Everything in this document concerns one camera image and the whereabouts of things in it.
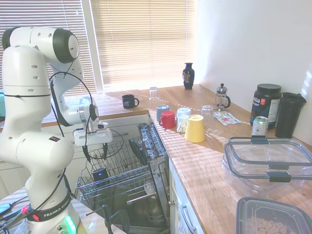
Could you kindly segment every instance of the window blinds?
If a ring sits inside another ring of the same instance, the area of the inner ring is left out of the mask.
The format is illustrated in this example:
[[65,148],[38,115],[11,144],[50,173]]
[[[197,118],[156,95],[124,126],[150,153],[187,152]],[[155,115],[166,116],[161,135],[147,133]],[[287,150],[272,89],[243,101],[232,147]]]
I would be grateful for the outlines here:
[[182,85],[195,58],[195,0],[91,0],[106,90]]
[[[72,31],[79,41],[80,60],[84,70],[83,82],[91,92],[96,92],[90,50],[80,0],[1,0],[0,36],[12,27],[57,27]],[[0,88],[2,88],[3,47],[0,39]],[[48,74],[53,74],[48,66]],[[82,84],[70,90],[66,95],[87,93]]]

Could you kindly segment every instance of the black vase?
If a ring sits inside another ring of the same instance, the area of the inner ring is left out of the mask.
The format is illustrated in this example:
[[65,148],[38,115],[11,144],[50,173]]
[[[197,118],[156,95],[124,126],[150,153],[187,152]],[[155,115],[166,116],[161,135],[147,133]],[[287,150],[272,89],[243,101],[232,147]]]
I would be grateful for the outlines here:
[[186,90],[191,90],[194,84],[195,71],[192,68],[192,64],[187,62],[183,70],[183,84]]

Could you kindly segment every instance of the green light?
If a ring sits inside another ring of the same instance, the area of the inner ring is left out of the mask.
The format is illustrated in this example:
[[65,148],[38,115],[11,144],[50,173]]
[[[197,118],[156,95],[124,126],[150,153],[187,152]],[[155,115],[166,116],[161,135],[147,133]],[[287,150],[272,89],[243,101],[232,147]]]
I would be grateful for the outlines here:
[[74,225],[74,222],[69,215],[65,217],[65,222],[68,227],[69,234],[76,234],[76,226]]

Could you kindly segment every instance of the sunlight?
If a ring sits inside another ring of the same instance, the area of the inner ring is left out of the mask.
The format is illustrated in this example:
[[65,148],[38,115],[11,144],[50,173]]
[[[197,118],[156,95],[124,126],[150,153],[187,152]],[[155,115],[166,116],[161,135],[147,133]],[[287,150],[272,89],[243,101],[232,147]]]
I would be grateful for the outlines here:
[[303,87],[301,89],[301,95],[304,98],[306,98],[306,96],[308,94],[308,89],[309,89],[309,86],[311,84],[311,79],[312,79],[311,71],[307,71],[306,77],[305,77],[304,82],[303,82]]

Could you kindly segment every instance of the protein powder tub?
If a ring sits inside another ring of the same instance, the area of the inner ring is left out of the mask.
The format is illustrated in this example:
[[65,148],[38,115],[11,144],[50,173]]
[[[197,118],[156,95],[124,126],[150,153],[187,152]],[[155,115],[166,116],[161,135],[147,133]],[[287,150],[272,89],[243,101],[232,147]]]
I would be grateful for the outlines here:
[[269,119],[269,129],[274,128],[281,97],[281,86],[276,84],[259,84],[253,97],[250,124],[253,124],[254,118],[257,116],[264,116]]

